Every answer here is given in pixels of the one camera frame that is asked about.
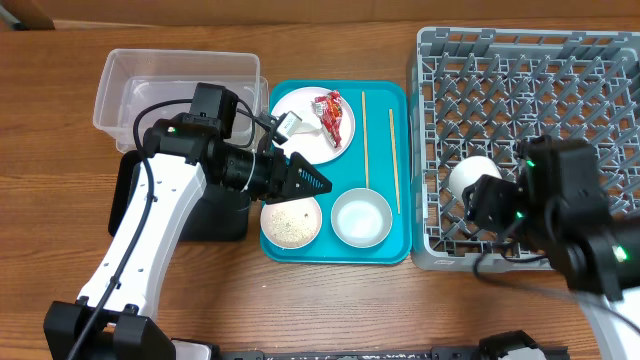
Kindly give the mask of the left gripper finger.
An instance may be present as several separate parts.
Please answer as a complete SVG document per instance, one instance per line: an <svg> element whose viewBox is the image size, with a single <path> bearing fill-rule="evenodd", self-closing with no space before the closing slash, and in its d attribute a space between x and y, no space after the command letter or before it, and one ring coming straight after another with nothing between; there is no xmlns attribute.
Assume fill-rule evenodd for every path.
<svg viewBox="0 0 640 360"><path fill-rule="evenodd" d="M270 115L268 112L261 112L257 116L257 124L265 131L258 143L259 150L269 150L274 140L278 140L277 125L278 119Z"/></svg>
<svg viewBox="0 0 640 360"><path fill-rule="evenodd" d="M297 200L330 193L332 182L300 153L293 152L285 178L285 199Z"/></svg>

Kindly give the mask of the white cup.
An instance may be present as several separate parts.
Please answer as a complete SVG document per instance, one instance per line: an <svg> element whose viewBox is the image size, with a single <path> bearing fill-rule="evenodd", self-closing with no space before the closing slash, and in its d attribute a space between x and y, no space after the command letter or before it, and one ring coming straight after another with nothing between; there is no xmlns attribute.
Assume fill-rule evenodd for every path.
<svg viewBox="0 0 640 360"><path fill-rule="evenodd" d="M502 178L498 167L488 157L471 156L462 160L450 172L449 190L451 194L457 200L461 200L464 189L473 185L483 175Z"/></svg>

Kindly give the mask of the small white dish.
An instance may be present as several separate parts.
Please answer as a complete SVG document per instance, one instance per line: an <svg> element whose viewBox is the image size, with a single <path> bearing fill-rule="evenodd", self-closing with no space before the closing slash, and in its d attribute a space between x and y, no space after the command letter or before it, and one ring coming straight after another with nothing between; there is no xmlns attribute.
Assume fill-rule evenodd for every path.
<svg viewBox="0 0 640 360"><path fill-rule="evenodd" d="M260 227L272 245L282 249L300 249L310 244L322 227L322 211L313 198L265 204Z"/></svg>

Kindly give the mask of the red snack wrapper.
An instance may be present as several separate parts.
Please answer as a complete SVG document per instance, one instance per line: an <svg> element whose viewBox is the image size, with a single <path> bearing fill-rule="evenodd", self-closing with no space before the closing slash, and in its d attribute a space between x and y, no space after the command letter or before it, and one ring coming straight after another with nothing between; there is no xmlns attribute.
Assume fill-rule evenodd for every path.
<svg viewBox="0 0 640 360"><path fill-rule="evenodd" d="M315 97L311 102L313 113L319 118L322 130L334 148L341 146L340 126L343 116L341 94L330 91L326 95Z"/></svg>

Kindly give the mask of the white tissue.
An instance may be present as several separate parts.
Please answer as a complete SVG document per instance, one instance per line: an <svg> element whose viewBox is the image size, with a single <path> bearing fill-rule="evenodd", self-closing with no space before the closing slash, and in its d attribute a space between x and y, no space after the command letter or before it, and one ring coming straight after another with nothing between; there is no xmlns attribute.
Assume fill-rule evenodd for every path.
<svg viewBox="0 0 640 360"><path fill-rule="evenodd" d="M322 124L320 122L311 122L302 120L296 123L294 126L293 134L308 134L320 131Z"/></svg>

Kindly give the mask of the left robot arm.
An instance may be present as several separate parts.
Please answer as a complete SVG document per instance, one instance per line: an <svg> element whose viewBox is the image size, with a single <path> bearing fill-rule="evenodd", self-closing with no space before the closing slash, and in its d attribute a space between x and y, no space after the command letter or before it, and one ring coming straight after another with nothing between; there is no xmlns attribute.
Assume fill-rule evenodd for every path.
<svg viewBox="0 0 640 360"><path fill-rule="evenodd" d="M192 210L208 186L275 204L331 191L301 154L259 153L229 143L237 114L274 137L281 124L254 115L224 86L199 83L189 111L145 132L132 126L140 166L132 196L102 264L73 303L55 301L43 324L55 359L196 359L218 346L170 339L155 323L168 265Z"/></svg>

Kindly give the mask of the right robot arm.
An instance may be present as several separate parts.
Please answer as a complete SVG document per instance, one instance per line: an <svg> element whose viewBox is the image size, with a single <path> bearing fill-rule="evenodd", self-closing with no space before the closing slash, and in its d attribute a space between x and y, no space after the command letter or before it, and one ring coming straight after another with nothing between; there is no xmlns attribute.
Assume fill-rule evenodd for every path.
<svg viewBox="0 0 640 360"><path fill-rule="evenodd" d="M604 359L639 356L639 220L615 219L601 188L596 149L584 140L544 135L519 143L516 181L494 162L472 156L454 167L449 189L467 221L497 238L490 248L506 255L521 244L566 281L559 292L481 273L488 256L472 265L480 281L577 303Z"/></svg>

